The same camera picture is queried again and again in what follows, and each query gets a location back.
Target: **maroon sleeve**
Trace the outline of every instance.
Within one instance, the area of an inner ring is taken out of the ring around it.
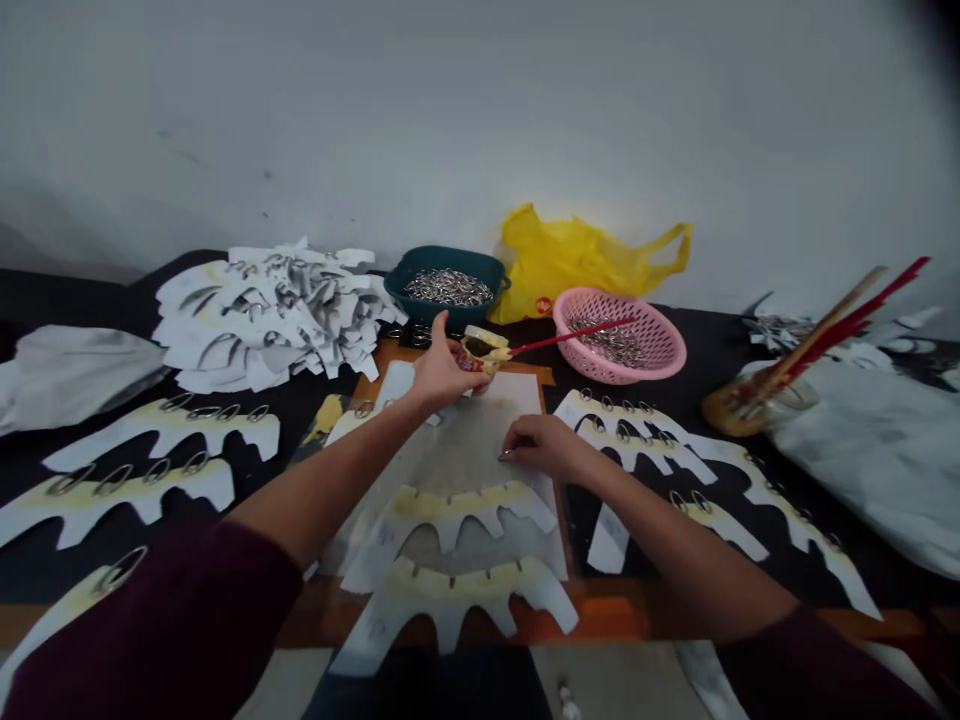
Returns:
[[[24,661],[4,720],[231,718],[302,587],[283,550],[239,525],[175,533]]]
[[[751,720],[937,717],[900,678],[804,607],[718,647],[717,655]]]

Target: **white wall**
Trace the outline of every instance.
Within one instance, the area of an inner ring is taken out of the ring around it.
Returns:
[[[0,264],[128,280],[307,234],[386,268],[490,251],[532,200],[631,243],[696,222],[668,303],[818,312],[929,253],[958,305],[960,126],[909,5],[5,0]]]

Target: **brush handle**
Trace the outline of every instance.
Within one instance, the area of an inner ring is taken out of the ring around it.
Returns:
[[[511,350],[509,352],[510,357],[514,355],[519,355],[522,352],[527,350],[536,350],[537,348],[546,347],[547,345],[555,345],[558,342],[563,342],[564,340],[569,340],[570,338],[580,337],[581,335],[592,335],[595,332],[600,332],[601,330],[608,330],[612,327],[617,327],[619,325],[627,325],[632,322],[636,322],[637,319],[630,317],[623,320],[611,320],[608,323],[600,323],[592,328],[585,328],[584,330],[577,330],[575,333],[567,333],[566,335],[561,335],[560,337],[550,338],[549,340],[541,340],[537,343],[530,343],[529,345],[523,345]]]

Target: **pink plastic basket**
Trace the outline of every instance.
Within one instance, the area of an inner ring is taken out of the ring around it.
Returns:
[[[570,318],[619,320],[635,317],[637,322],[621,325],[633,333],[643,348],[643,366],[631,369],[597,355],[577,340],[560,343],[560,352],[573,368],[591,380],[607,385],[630,385],[640,380],[662,380],[680,372],[687,361],[687,346],[680,332],[653,307],[632,297],[617,297],[595,288],[571,288],[557,298],[553,319],[557,335],[571,332]]]

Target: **green plastic bowl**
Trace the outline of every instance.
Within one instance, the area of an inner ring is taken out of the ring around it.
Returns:
[[[407,295],[404,288],[407,283],[423,270],[459,270],[471,275],[493,293],[493,299],[473,307],[457,307],[428,300],[415,300]],[[510,287],[510,278],[503,263],[494,257],[470,250],[443,247],[442,245],[423,245],[409,250],[400,258],[397,266],[383,281],[390,296],[397,301],[403,311],[413,320],[430,325],[439,313],[450,311],[447,328],[463,332],[467,325],[479,325],[487,317],[487,311],[500,297],[500,293]]]

